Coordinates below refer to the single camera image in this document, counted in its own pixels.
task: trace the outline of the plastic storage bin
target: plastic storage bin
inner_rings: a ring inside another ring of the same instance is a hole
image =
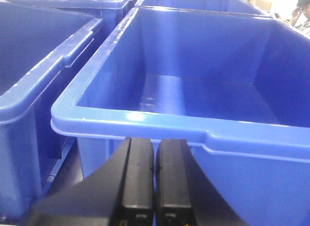
[[[18,219],[66,141],[50,127],[51,105],[104,41],[104,23],[9,2],[0,15],[0,216]]]
[[[138,0],[137,7],[169,7],[242,13],[271,17],[268,13],[243,0]]]
[[[305,225],[309,51],[269,18],[135,8],[55,101],[52,127],[78,138],[86,176],[125,136],[185,138],[249,225]]]
[[[23,5],[58,8],[104,18],[107,37],[137,0],[8,0]]]

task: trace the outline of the black plastic part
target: black plastic part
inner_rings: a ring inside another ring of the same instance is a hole
[[[218,193],[216,188],[212,185],[210,180],[205,176],[204,172],[201,170],[197,164],[195,158],[193,157],[186,140],[171,140],[166,139],[162,140],[160,149],[159,149],[159,159],[163,157],[174,157],[173,164],[184,165],[183,168],[179,167],[178,171],[184,172],[180,176],[186,176],[186,181],[182,179],[179,181],[179,184],[183,186],[188,186],[191,210],[193,212],[192,219],[188,220],[187,224],[179,224],[182,221],[182,218],[179,220],[179,215],[176,215],[175,224],[170,224],[171,226],[246,226],[247,224],[232,210],[232,208],[227,204],[223,197]],[[163,167],[159,171],[159,175],[165,175]],[[176,181],[169,181],[167,184],[177,185]],[[160,187],[161,195],[165,196],[163,193],[165,191],[171,192],[170,187],[164,186]],[[181,198],[182,192],[180,188],[177,187],[177,194]],[[175,201],[176,206],[180,205],[179,200]],[[159,219],[161,222],[165,221],[165,215],[161,213],[164,211],[162,202],[160,203]]]
[[[156,205],[159,226],[194,224],[186,167],[179,140],[163,140],[156,158]]]
[[[72,188],[34,204],[22,225],[130,226],[131,222],[123,216],[127,215],[127,210],[132,209],[138,217],[140,214],[145,214],[153,219],[153,182],[149,181],[150,178],[153,179],[152,170],[139,173],[139,180],[148,183],[145,188],[132,183],[137,179],[126,178],[126,175],[132,175],[139,165],[150,166],[152,159],[150,156],[153,157],[150,140],[126,138],[114,154],[92,175]],[[136,206],[128,197],[128,193],[139,192],[146,196],[140,196]]]
[[[154,215],[154,151],[149,139],[131,140],[122,197],[122,216],[129,226],[151,226]]]

